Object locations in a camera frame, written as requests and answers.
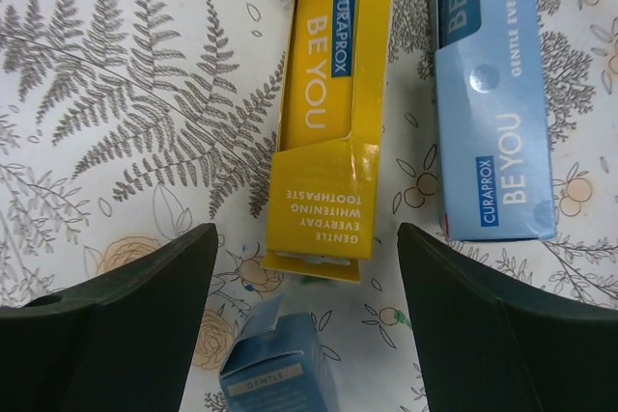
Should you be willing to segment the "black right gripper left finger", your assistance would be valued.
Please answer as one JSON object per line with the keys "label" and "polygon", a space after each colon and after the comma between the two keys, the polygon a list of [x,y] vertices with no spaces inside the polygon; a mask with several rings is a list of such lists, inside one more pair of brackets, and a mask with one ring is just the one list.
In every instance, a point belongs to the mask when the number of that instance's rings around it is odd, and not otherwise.
{"label": "black right gripper left finger", "polygon": [[205,309],[217,230],[1,310],[4,411],[177,411]]}

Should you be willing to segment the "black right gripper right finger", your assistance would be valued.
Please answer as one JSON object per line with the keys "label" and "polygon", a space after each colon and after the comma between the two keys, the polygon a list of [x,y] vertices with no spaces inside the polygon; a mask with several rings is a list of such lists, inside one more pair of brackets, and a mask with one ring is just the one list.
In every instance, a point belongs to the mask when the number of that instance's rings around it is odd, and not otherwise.
{"label": "black right gripper right finger", "polygon": [[412,224],[397,247],[430,410],[616,410],[616,311],[531,287]]}

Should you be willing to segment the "light blue toothpaste box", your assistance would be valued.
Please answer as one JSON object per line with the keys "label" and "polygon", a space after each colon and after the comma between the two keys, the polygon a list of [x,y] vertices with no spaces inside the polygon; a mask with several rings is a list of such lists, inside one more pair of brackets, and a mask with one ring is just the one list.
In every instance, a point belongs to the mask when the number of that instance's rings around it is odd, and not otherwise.
{"label": "light blue toothpaste box", "polygon": [[446,235],[553,238],[536,0],[430,0],[430,18]]}

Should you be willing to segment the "yellow toothpaste box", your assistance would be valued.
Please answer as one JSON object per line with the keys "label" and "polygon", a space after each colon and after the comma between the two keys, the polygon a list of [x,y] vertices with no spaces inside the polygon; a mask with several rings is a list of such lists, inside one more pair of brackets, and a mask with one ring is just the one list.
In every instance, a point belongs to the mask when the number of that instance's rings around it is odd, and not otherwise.
{"label": "yellow toothpaste box", "polygon": [[392,0],[292,0],[264,266],[358,282],[373,255]]}

